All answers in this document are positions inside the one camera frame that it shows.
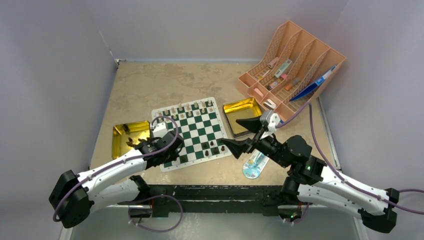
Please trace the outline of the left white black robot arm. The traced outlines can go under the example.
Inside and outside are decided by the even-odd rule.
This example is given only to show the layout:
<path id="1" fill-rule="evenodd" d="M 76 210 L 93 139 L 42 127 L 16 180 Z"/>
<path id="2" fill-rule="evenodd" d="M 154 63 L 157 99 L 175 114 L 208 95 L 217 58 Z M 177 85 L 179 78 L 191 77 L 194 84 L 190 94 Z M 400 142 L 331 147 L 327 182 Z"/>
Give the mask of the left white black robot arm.
<path id="1" fill-rule="evenodd" d="M 107 206 L 146 203 L 152 196 L 151 188 L 139 173 L 176 160 L 183 143 L 172 130 L 162 137 L 142 140 L 123 156 L 95 169 L 63 172 L 48 198 L 54 209 L 53 221 L 69 229 Z"/>

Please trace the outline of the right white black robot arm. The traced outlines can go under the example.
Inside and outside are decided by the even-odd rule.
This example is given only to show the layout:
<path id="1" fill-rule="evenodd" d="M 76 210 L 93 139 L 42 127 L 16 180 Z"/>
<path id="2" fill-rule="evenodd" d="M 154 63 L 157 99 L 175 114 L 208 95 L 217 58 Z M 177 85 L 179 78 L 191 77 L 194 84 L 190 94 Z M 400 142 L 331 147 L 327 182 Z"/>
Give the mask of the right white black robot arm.
<path id="1" fill-rule="evenodd" d="M 257 150 L 282 168 L 288 168 L 280 191 L 288 204 L 296 201 L 319 204 L 350 213 L 367 228 L 388 234 L 396 226 L 397 213 L 388 201 L 397 203 L 400 193 L 394 188 L 378 189 L 348 179 L 332 165 L 312 155 L 312 147 L 300 136 L 284 142 L 272 132 L 276 121 L 263 117 L 238 119 L 236 122 L 253 131 L 253 138 L 234 140 L 222 138 L 220 143 L 239 158 Z"/>

